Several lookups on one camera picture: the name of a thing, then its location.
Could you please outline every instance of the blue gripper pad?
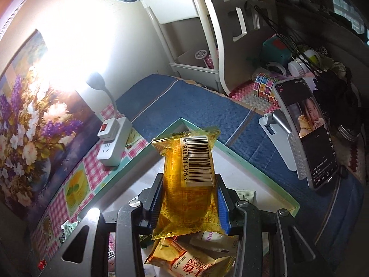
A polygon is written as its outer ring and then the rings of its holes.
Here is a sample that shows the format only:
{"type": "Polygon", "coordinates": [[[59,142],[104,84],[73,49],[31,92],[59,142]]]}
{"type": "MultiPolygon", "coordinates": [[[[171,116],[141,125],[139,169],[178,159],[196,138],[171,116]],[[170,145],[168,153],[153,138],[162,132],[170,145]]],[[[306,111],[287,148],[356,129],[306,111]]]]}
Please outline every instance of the blue gripper pad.
{"type": "Polygon", "coordinates": [[[220,188],[217,188],[218,193],[218,216],[220,225],[222,226],[222,229],[226,232],[226,234],[229,234],[231,231],[231,224],[229,223],[229,211],[228,207],[226,205],[226,201],[224,200],[222,191],[220,188]]]}

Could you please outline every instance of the phone stand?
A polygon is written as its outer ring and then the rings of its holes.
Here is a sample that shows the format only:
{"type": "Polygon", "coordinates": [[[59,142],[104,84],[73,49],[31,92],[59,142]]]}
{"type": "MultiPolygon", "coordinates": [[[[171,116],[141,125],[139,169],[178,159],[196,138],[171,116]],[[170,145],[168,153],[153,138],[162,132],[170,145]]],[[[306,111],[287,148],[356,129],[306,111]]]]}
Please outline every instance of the phone stand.
{"type": "Polygon", "coordinates": [[[290,171],[297,171],[298,178],[307,177],[309,168],[305,168],[295,136],[281,110],[266,113],[259,119],[259,124],[268,135],[290,171]]]}

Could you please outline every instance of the white stripe on fabric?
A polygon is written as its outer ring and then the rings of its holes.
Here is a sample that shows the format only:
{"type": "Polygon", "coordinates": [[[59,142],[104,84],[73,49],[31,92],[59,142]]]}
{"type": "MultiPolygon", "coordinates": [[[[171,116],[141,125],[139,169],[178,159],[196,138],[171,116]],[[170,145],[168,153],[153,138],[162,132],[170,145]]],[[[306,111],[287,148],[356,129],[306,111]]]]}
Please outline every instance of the white stripe on fabric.
{"type": "Polygon", "coordinates": [[[329,215],[328,215],[328,217],[327,217],[327,219],[326,219],[326,221],[325,221],[325,224],[324,224],[324,226],[323,226],[323,229],[322,229],[322,231],[320,232],[320,234],[319,234],[319,236],[318,236],[317,240],[316,240],[316,241],[315,241],[315,243],[314,243],[315,245],[317,244],[318,240],[320,239],[320,236],[323,234],[323,231],[324,231],[325,227],[326,227],[326,226],[327,226],[327,224],[328,224],[329,218],[331,217],[331,214],[332,214],[332,211],[333,211],[334,205],[335,205],[336,200],[337,200],[337,196],[338,196],[339,186],[340,186],[340,185],[341,185],[341,178],[339,177],[339,180],[338,180],[338,188],[337,188],[336,196],[334,197],[334,200],[333,200],[333,205],[332,205],[331,210],[330,210],[330,212],[329,212],[329,215]]]}
{"type": "Polygon", "coordinates": [[[249,113],[246,115],[246,117],[243,119],[243,121],[238,125],[237,129],[233,132],[233,134],[231,135],[231,137],[226,141],[225,145],[227,145],[229,143],[229,141],[232,139],[232,137],[235,136],[235,134],[237,133],[237,131],[241,128],[241,126],[245,123],[245,121],[247,120],[248,116],[250,115],[251,110],[249,111],[249,113]]]}
{"type": "Polygon", "coordinates": [[[166,94],[172,87],[173,85],[177,82],[177,81],[180,81],[182,79],[178,79],[176,81],[173,82],[173,84],[166,90],[164,91],[159,97],[157,97],[153,102],[151,102],[148,106],[146,106],[145,109],[143,109],[133,120],[131,123],[133,123],[142,113],[145,112],[146,109],[148,109],[152,104],[154,104],[160,97],[162,97],[164,94],[166,94]]]}

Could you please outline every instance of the power strip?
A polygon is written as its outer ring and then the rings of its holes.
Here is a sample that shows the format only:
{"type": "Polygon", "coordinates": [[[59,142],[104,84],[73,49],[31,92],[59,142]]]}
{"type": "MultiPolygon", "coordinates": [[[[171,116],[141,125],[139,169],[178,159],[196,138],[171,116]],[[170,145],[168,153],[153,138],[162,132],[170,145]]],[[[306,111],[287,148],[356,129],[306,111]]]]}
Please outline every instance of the power strip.
{"type": "Polygon", "coordinates": [[[126,118],[118,118],[119,129],[115,139],[103,141],[97,154],[97,159],[105,166],[117,166],[120,164],[122,153],[132,129],[132,123],[126,118]]]}

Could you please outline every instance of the lamp head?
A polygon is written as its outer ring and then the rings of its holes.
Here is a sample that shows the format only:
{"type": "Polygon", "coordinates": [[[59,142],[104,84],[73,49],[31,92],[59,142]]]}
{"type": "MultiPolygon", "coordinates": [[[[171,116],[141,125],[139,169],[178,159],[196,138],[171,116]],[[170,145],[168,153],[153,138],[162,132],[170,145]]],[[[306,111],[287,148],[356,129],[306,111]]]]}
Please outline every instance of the lamp head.
{"type": "Polygon", "coordinates": [[[86,83],[93,89],[96,90],[105,90],[105,81],[104,78],[98,72],[92,73],[86,83]]]}

